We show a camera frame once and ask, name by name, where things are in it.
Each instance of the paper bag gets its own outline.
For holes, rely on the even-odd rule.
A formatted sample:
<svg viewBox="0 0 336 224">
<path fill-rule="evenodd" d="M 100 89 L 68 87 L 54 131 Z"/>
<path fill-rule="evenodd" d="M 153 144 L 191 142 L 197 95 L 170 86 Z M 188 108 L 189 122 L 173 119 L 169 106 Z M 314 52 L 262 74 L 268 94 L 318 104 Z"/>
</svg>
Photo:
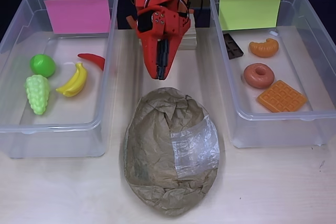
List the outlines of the paper bag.
<svg viewBox="0 0 336 224">
<path fill-rule="evenodd" d="M 185 213 L 210 190 L 218 162 L 215 125 L 194 99 L 160 88 L 140 100 L 125 135 L 124 174 L 145 204 Z"/>
</svg>

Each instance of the clear plastic bin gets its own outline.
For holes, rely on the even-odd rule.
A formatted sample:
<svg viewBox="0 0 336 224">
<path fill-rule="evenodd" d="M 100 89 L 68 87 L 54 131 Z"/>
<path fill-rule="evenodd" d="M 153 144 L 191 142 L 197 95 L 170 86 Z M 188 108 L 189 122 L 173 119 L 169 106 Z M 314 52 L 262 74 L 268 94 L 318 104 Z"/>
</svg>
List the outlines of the clear plastic bin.
<svg viewBox="0 0 336 224">
<path fill-rule="evenodd" d="M 245 53 L 229 60 L 218 20 L 219 0 L 211 2 L 211 28 L 222 50 L 222 95 L 232 143 L 237 147 L 321 145 L 336 133 L 336 47 L 308 0 L 281 0 L 277 27 L 230 31 Z M 276 38 L 276 56 L 262 59 L 249 52 L 251 41 Z M 257 103 L 262 91 L 245 83 L 244 69 L 265 63 L 303 93 L 308 102 L 297 112 L 271 113 Z"/>
<path fill-rule="evenodd" d="M 106 151 L 118 0 L 108 2 L 109 33 L 65 35 L 53 33 L 44 0 L 21 2 L 0 44 L 0 149 L 9 157 L 101 156 Z M 80 53 L 104 57 L 104 71 L 78 58 Z M 44 115 L 33 113 L 24 88 L 36 54 L 51 56 L 57 65 L 48 78 L 51 92 Z M 75 73 L 76 62 L 83 62 L 88 79 L 77 96 L 66 98 L 55 89 Z"/>
</svg>

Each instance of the yellow sticky note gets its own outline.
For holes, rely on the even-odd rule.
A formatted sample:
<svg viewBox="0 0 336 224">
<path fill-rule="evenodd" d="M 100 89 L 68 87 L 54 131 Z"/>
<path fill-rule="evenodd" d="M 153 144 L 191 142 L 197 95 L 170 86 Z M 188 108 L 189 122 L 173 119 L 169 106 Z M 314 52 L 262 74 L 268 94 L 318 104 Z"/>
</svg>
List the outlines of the yellow sticky note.
<svg viewBox="0 0 336 224">
<path fill-rule="evenodd" d="M 277 26 L 281 0 L 219 0 L 222 30 L 242 30 Z"/>
</svg>

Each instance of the white table surface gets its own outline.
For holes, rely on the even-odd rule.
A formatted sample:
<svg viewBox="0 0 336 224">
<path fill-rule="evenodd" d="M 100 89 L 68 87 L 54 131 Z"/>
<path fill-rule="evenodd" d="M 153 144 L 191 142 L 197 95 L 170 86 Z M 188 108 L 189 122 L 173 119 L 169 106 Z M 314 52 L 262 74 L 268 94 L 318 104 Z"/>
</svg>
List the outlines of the white table surface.
<svg viewBox="0 0 336 224">
<path fill-rule="evenodd" d="M 131 33 L 116 33 L 121 55 Z M 119 69 L 126 61 L 120 57 Z M 1 224 L 336 223 L 336 140 L 322 147 L 237 149 L 222 113 L 213 115 L 217 128 L 222 125 L 220 167 L 204 200 L 178 218 L 146 206 L 123 175 L 120 147 L 133 108 L 123 106 L 127 74 L 118 75 L 104 156 L 10 159 L 0 154 Z"/>
</svg>

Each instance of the toy donut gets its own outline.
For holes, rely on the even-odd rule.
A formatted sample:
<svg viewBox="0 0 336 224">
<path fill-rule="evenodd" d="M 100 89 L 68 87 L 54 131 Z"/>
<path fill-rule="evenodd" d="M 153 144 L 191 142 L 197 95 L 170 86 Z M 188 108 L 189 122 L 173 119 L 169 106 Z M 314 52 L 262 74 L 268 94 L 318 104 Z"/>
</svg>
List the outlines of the toy donut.
<svg viewBox="0 0 336 224">
<path fill-rule="evenodd" d="M 244 70 L 244 78 L 250 86 L 265 89 L 274 82 L 274 73 L 267 65 L 255 63 Z"/>
<path fill-rule="evenodd" d="M 266 39 L 266 42 L 262 43 L 251 42 L 250 50 L 256 56 L 268 58 L 275 55 L 279 50 L 279 43 L 275 39 L 271 38 Z"/>
</svg>

